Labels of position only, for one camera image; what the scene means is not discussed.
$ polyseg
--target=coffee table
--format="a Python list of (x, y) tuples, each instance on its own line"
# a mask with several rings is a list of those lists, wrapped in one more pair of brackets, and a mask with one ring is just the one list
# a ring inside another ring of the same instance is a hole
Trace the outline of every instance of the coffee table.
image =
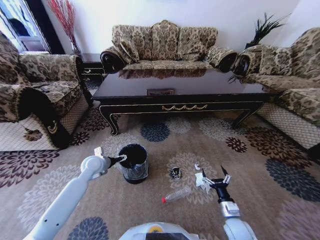
[(259, 83), (237, 79), (214, 69), (121, 70), (109, 74), (92, 99), (119, 133), (114, 115), (243, 110), (233, 121), (237, 128), (270, 98), (279, 95)]

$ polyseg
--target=yellow sticker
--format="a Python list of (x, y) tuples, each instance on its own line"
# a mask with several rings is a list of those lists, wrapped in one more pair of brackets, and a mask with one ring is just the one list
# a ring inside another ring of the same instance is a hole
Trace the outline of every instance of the yellow sticker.
[(163, 229), (157, 225), (149, 228), (148, 233), (162, 233)]

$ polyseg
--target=crushed plastic bottle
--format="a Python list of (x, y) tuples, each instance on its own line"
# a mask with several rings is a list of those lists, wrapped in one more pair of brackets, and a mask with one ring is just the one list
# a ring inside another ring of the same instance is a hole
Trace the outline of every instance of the crushed plastic bottle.
[(166, 197), (163, 197), (162, 202), (163, 203), (173, 202), (175, 200), (182, 199), (191, 193), (192, 193), (191, 188), (189, 186), (185, 186), (181, 189), (178, 189), (174, 192), (169, 193)]

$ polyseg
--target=potted plant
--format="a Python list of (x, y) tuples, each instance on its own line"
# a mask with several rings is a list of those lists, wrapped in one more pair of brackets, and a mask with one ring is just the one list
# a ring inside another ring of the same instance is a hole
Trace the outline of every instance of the potted plant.
[(273, 29), (279, 28), (285, 24), (281, 24), (280, 22), (288, 17), (290, 14), (280, 17), (274, 21), (271, 20), (271, 18), (274, 15), (271, 15), (268, 17), (267, 13), (264, 13), (264, 22), (260, 19), (256, 21), (255, 26), (255, 36), (254, 39), (245, 45), (245, 48), (249, 48), (255, 45), (258, 45), (261, 39), (263, 39), (265, 36), (267, 36)]

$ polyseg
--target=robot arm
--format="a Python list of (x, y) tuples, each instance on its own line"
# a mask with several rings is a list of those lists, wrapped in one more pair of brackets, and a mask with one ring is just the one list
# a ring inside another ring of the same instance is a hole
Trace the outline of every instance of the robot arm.
[(24, 240), (54, 239), (86, 193), (89, 180), (106, 174), (113, 164), (127, 158), (125, 155), (117, 158), (103, 157), (100, 147), (94, 153), (95, 155), (83, 160), (81, 174), (64, 187)]
[(208, 179), (202, 169), (202, 181), (215, 189), (218, 195), (218, 203), (222, 215), (226, 218), (223, 226), (229, 240), (257, 240), (257, 237), (248, 223), (240, 219), (240, 209), (235, 201), (230, 197), (227, 186), (231, 175), (221, 166), (224, 178)]

